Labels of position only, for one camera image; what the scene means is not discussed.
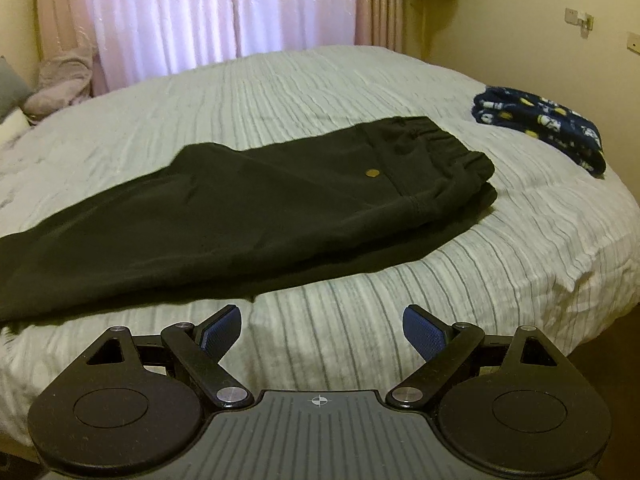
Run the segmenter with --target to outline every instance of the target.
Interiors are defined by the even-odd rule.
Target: navy patterned clothing
[[[471,110],[481,124],[504,126],[551,144],[593,176],[607,165],[595,124],[569,108],[513,88],[488,86]]]

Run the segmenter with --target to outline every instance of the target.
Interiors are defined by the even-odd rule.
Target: gray pillow
[[[0,57],[0,124],[33,94],[29,85],[15,73],[4,56]]]

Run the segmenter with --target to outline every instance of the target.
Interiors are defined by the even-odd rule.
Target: white bed sheet
[[[409,303],[488,333],[535,324],[568,353],[638,302],[638,205],[611,169],[593,178],[538,140],[477,124],[469,110],[483,89],[382,48],[343,46],[251,56],[143,82],[63,110],[0,148],[0,235],[154,171],[185,144],[242,150],[361,121],[427,115],[494,162],[491,214],[419,262],[236,301],[242,335],[222,364],[255,393],[384,394],[421,362],[402,336]],[[159,333],[180,320],[199,323],[225,303],[4,326],[0,430],[28,445],[33,399],[107,327]]]

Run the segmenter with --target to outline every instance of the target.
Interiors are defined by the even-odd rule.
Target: sheer white curtain
[[[257,52],[353,44],[356,0],[85,0],[109,90]]]

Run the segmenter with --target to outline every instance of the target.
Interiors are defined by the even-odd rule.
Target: silver screw
[[[418,388],[414,388],[412,386],[403,386],[393,390],[391,396],[398,402],[402,402],[404,404],[408,402],[417,402],[422,398],[422,392]]]
[[[216,397],[222,402],[233,404],[245,400],[249,396],[249,393],[244,388],[238,388],[237,386],[228,386],[218,390]]]

